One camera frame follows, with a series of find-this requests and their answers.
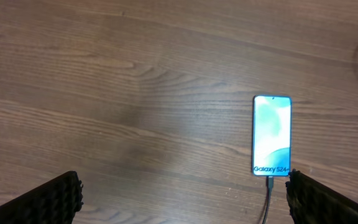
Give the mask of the blue Galaxy smartphone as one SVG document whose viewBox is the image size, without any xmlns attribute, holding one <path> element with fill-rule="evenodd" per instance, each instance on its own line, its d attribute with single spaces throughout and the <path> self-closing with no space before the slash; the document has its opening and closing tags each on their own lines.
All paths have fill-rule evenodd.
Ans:
<svg viewBox="0 0 358 224">
<path fill-rule="evenodd" d="M 253 100 L 252 173 L 287 176 L 291 168 L 292 100 L 257 95 Z"/>
</svg>

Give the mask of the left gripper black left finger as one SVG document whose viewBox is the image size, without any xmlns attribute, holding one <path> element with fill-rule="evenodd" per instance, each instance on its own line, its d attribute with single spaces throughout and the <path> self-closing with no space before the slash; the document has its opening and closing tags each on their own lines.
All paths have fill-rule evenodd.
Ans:
<svg viewBox="0 0 358 224">
<path fill-rule="evenodd" d="M 83 184 L 68 171 L 0 206 L 0 224 L 71 224 L 82 208 Z"/>
</svg>

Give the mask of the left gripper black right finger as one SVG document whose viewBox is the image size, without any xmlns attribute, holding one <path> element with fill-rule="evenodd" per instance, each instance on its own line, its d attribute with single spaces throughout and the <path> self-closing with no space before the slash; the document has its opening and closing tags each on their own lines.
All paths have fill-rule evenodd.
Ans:
<svg viewBox="0 0 358 224">
<path fill-rule="evenodd" d="M 358 203 L 298 170 L 285 183 L 295 224 L 358 224 Z"/>
</svg>

